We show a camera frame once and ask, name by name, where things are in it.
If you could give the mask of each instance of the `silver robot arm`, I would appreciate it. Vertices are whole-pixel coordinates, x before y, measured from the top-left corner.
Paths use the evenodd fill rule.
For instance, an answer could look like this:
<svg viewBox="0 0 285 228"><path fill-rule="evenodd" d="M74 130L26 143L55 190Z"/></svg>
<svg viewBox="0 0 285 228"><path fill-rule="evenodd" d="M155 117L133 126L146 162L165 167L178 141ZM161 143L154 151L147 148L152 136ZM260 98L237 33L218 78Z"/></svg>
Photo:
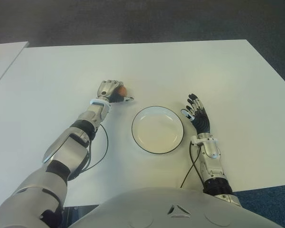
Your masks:
<svg viewBox="0 0 285 228"><path fill-rule="evenodd" d="M87 163L89 142L110 110L110 103L129 101L119 81L103 81L88 109L48 148L40 169L29 175L0 206L0 228L56 228L62 221L67 181Z"/></svg>
<svg viewBox="0 0 285 228"><path fill-rule="evenodd" d="M190 94L187 101L190 106L186 106L187 109L182 109L181 112L190 119L197 130L197 136L192 136L191 144L199 146L198 156L204 193L241 206L223 171L217 139L210 134L210 122L202 102L194 94Z"/></svg>

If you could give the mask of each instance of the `white surface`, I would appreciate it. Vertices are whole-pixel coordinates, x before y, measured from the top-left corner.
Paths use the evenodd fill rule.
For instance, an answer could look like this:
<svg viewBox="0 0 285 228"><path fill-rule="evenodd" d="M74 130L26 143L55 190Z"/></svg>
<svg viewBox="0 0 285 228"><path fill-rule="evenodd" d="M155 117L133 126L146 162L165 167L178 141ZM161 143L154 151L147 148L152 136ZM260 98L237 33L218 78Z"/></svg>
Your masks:
<svg viewBox="0 0 285 228"><path fill-rule="evenodd" d="M28 42L0 44L0 79Z"/></svg>
<svg viewBox="0 0 285 228"><path fill-rule="evenodd" d="M144 150L162 154L171 152L181 143L184 128L174 112L152 106L144 108L135 116L132 135Z"/></svg>
<svg viewBox="0 0 285 228"><path fill-rule="evenodd" d="M104 121L108 155L68 183L65 206L102 203L132 188L179 187L196 133L180 113L189 93L207 110L234 191L285 185L285 82L247 41L31 47L0 81L0 204L41 166L104 79L124 81L135 100L112 105ZM153 105L184 123L171 153L147 153L132 137L133 118ZM92 151L103 153L100 136ZM195 172L184 187L201 189Z"/></svg>

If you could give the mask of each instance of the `robot forearm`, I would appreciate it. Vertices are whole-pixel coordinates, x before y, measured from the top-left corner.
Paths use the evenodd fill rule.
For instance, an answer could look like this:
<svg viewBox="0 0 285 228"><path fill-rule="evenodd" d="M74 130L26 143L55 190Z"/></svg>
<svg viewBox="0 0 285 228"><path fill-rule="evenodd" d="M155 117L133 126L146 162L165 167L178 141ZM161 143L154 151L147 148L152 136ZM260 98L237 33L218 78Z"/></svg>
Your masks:
<svg viewBox="0 0 285 228"><path fill-rule="evenodd" d="M198 134L192 136L191 144L200 147L199 161L204 193L240 206L224 174L217 139L210 134L210 122L202 102L194 94L189 95L187 101L191 107L186 106L187 110L182 109L181 112L190 119Z"/></svg>
<svg viewBox="0 0 285 228"><path fill-rule="evenodd" d="M0 228L56 228L62 221L67 181L87 163L87 146L110 109L109 102L125 100L116 94L118 81L103 81L98 98L48 148L40 169L29 175L0 206Z"/></svg>

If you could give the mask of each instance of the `dark floor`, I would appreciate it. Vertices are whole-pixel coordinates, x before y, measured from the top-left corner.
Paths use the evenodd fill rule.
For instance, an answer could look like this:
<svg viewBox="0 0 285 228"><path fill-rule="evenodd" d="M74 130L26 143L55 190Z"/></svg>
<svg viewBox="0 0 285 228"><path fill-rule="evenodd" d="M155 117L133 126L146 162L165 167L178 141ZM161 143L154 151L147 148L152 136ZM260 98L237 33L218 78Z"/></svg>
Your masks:
<svg viewBox="0 0 285 228"><path fill-rule="evenodd" d="M285 80L285 0L0 0L0 43L217 39L247 39Z"/></svg>
<svg viewBox="0 0 285 228"><path fill-rule="evenodd" d="M243 208L285 227L285 185L235 194Z"/></svg>

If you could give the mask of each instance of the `brown egg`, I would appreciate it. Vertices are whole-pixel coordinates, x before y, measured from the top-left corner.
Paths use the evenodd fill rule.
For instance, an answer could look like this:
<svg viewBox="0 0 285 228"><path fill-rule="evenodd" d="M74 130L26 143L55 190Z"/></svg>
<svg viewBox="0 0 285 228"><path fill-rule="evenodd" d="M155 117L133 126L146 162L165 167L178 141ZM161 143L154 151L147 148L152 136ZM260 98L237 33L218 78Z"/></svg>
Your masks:
<svg viewBox="0 0 285 228"><path fill-rule="evenodd" d="M127 89L124 86L120 87L117 92L120 96L127 96Z"/></svg>

